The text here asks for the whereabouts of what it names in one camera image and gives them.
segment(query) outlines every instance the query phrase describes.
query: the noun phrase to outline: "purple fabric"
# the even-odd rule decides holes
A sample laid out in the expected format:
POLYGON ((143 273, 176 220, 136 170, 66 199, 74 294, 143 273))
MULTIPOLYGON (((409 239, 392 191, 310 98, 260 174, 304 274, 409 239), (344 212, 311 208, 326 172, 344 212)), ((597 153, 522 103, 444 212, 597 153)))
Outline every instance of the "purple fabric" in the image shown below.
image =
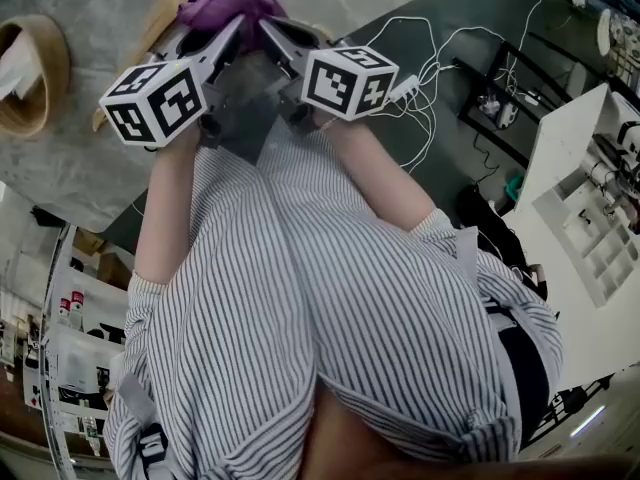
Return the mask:
POLYGON ((248 51, 260 48, 258 20, 265 16, 287 17, 277 0, 189 0, 180 5, 178 21, 190 28, 216 32, 238 14, 247 17, 243 39, 248 51))

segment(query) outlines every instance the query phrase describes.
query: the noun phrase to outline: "white cube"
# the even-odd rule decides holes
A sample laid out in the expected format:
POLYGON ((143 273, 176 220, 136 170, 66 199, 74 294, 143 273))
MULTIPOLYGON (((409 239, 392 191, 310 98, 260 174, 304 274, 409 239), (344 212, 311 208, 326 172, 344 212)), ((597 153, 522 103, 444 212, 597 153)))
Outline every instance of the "white cube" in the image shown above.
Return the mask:
POLYGON ((207 109, 189 59, 127 69, 100 106, 122 142, 148 147, 166 146, 207 109))
POLYGON ((384 107, 398 70, 368 46, 313 50, 302 101, 353 121, 384 107))

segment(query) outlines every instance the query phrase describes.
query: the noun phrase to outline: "striped shirt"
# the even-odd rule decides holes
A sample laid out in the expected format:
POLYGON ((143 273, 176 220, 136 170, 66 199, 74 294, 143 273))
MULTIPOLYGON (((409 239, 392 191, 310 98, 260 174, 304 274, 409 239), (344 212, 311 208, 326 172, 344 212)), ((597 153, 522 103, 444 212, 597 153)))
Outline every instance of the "striped shirt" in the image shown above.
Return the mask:
MULTIPOLYGON (((562 347, 504 264, 479 252, 474 286, 441 211, 410 233, 379 220, 326 136, 281 120, 256 166, 202 149, 195 169, 190 253, 166 286, 134 275, 122 372, 187 477, 295 478, 318 378, 412 457, 515 457, 519 412, 482 298, 529 322, 552 393, 562 347)), ((116 395, 104 435, 121 478, 139 434, 116 395)))

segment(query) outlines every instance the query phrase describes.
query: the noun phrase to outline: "teal object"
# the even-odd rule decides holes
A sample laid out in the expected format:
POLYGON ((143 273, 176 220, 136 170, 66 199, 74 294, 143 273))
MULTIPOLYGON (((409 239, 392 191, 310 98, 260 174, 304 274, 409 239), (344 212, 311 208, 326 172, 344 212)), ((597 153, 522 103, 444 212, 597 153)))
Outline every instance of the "teal object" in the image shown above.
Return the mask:
POLYGON ((513 199, 514 203, 518 202, 518 197, 520 197, 520 189, 524 184, 524 176, 516 176, 509 183, 507 183, 507 195, 513 199))

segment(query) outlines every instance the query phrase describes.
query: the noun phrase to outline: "black and white label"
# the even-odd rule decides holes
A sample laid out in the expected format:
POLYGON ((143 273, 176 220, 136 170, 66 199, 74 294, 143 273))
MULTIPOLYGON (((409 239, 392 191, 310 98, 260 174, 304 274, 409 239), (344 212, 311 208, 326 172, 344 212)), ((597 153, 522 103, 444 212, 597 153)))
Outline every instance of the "black and white label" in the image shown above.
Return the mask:
POLYGON ((161 85, 147 99, 165 137, 178 130, 202 108, 189 69, 161 85))
POLYGON ((384 98, 391 88, 393 73, 384 73, 367 78, 364 84, 362 96, 358 102, 356 115, 368 112, 374 108, 379 108, 384 103, 384 98))
POLYGON ((151 130, 135 103, 108 105, 106 110, 125 141, 155 142, 151 130))
POLYGON ((129 73, 113 90, 109 96, 125 96, 127 94, 137 94, 142 88, 162 70, 165 65, 140 66, 129 73))
POLYGON ((342 55, 343 57, 349 59, 351 62, 355 62, 359 66, 362 66, 366 69, 373 68, 387 68, 391 67, 393 64, 390 64, 385 59, 376 55, 369 50, 365 50, 364 48, 349 48, 347 50, 336 50, 336 53, 342 55))
POLYGON ((357 81, 356 74, 316 60, 311 69, 307 97, 346 114, 357 81))

